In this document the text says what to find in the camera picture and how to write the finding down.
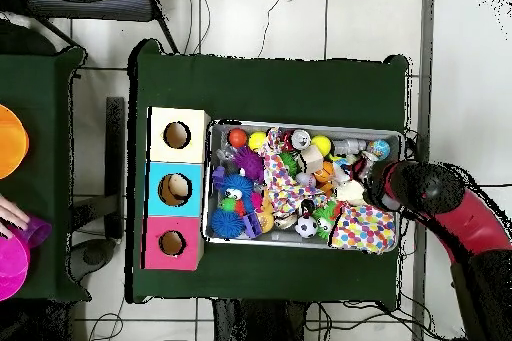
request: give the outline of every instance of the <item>hand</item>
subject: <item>hand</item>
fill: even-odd
[[[0,219],[4,221],[10,222],[16,225],[18,228],[25,230],[28,228],[28,221],[30,218],[23,213],[18,207],[5,199],[0,194]],[[0,236],[5,236],[6,238],[11,238],[12,233],[9,229],[0,222]]]

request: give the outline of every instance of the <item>metal tray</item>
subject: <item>metal tray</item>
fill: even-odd
[[[236,238],[226,240],[224,238],[217,238],[211,229],[211,215],[217,209],[219,201],[222,199],[217,190],[213,187],[211,173],[213,169],[220,165],[220,160],[216,155],[216,150],[221,148],[223,138],[226,138],[229,131],[233,128],[243,128],[248,135],[256,131],[266,131],[269,128],[278,126],[284,130],[287,129],[304,129],[311,137],[315,135],[325,135],[331,140],[342,140],[347,138],[357,138],[366,141],[377,139],[386,140],[390,146],[390,153],[386,160],[399,160],[404,158],[404,136],[396,131],[372,130],[372,129],[356,129],[356,128],[340,128],[340,127],[327,127],[327,126],[311,126],[311,125],[290,125],[284,123],[265,123],[265,122],[244,122],[239,123],[226,123],[221,120],[214,120],[210,123],[207,132],[207,155],[208,159],[205,165],[205,182],[204,182],[204,200],[203,200],[203,216],[202,216],[202,234],[212,243],[229,243],[229,244],[250,244],[250,245],[265,245],[265,246],[286,246],[286,247],[303,247],[303,248],[320,248],[341,250],[329,247],[326,241],[318,236],[312,238],[302,238],[290,227],[286,230],[273,228],[270,232],[262,234],[255,239],[249,239],[245,234]],[[399,218],[395,213],[395,236],[399,232]],[[393,250],[397,246],[397,242],[393,248],[386,250],[386,252]]]

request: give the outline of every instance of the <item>black chair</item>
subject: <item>black chair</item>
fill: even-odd
[[[48,19],[104,19],[134,22],[157,20],[173,53],[179,53],[157,0],[0,0],[0,11],[32,17],[70,45],[76,46],[79,44]]]

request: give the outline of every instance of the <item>green tablecloth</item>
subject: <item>green tablecloth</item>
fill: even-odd
[[[84,54],[72,48],[55,56],[0,55],[0,103],[16,113],[30,139],[21,165],[0,180],[0,193],[53,225],[50,237],[32,249],[27,279],[16,298],[88,298],[66,269],[72,117],[68,90]]]
[[[407,60],[243,60],[161,55],[155,40],[130,57],[127,264],[133,295],[162,297],[341,299],[396,302],[398,249],[382,256],[354,251],[205,245],[195,272],[140,269],[148,106],[204,109],[238,119],[402,131]],[[127,285],[132,283],[128,267]]]

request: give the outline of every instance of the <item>orange bowl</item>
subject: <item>orange bowl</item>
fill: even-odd
[[[0,179],[13,173],[28,151],[28,135],[18,117],[0,104]]]

